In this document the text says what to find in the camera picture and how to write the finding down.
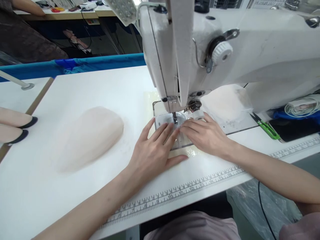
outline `smartphone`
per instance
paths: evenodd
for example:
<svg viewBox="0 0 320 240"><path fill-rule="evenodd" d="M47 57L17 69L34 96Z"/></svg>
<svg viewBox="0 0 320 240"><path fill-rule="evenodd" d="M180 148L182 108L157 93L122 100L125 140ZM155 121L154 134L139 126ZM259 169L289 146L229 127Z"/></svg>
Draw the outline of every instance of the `smartphone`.
<svg viewBox="0 0 320 240"><path fill-rule="evenodd" d="M280 135L281 142L290 142L320 132L320 125L313 118L302 120L273 119L271 127Z"/></svg>

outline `scissors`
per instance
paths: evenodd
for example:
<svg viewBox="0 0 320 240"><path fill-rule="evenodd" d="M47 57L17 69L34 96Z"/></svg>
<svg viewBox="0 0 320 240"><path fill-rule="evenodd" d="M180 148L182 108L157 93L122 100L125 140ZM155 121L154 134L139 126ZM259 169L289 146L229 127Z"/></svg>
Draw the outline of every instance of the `scissors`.
<svg viewBox="0 0 320 240"><path fill-rule="evenodd" d="M265 123L264 121L262 121L257 114L253 113L251 117L272 139L277 139L277 140L281 139L280 136L276 133L276 131L273 130L273 128L268 123Z"/></svg>

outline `white sewing machine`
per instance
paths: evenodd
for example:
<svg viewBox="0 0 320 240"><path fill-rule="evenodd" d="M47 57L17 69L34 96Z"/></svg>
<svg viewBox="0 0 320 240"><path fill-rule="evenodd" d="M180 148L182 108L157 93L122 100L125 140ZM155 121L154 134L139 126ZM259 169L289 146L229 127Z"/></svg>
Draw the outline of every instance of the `white sewing machine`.
<svg viewBox="0 0 320 240"><path fill-rule="evenodd" d="M142 2L132 19L138 20L153 84L174 123L183 110L202 119L201 97L223 85L249 83L255 112L319 88L319 17L278 7L199 13L194 5Z"/></svg>

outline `ruler markings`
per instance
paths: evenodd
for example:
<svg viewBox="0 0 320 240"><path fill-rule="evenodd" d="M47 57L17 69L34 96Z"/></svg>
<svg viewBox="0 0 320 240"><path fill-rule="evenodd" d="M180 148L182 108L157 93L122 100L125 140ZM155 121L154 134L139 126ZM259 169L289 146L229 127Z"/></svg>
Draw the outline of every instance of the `ruler markings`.
<svg viewBox="0 0 320 240"><path fill-rule="evenodd" d="M320 137L273 152L269 154L269 156L282 158L317 144L320 144ZM99 229L111 226L131 217L138 216L158 207L162 207L166 204L188 197L192 194L201 192L205 189L214 187L245 174L247 174L247 172L236 165L177 187L153 194L149 197L126 203L122 205Z"/></svg>

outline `hand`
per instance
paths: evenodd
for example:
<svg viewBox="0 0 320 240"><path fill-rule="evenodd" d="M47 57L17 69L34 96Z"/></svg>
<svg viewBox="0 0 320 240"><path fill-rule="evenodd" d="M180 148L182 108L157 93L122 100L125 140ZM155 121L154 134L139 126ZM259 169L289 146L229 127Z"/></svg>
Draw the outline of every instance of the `hand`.
<svg viewBox="0 0 320 240"><path fill-rule="evenodd" d="M186 155L179 155L168 159L170 149L179 134L179 128L177 128L169 136L173 123L169 125L167 123L162 124L148 139L148 134L154 121L155 119L152 118L142 130L127 167L134 172L140 187L160 173L188 158Z"/></svg>
<svg viewBox="0 0 320 240"><path fill-rule="evenodd" d="M204 113L204 121L193 118L185 121L180 128L201 151L228 160L235 142L229 139L219 125Z"/></svg>

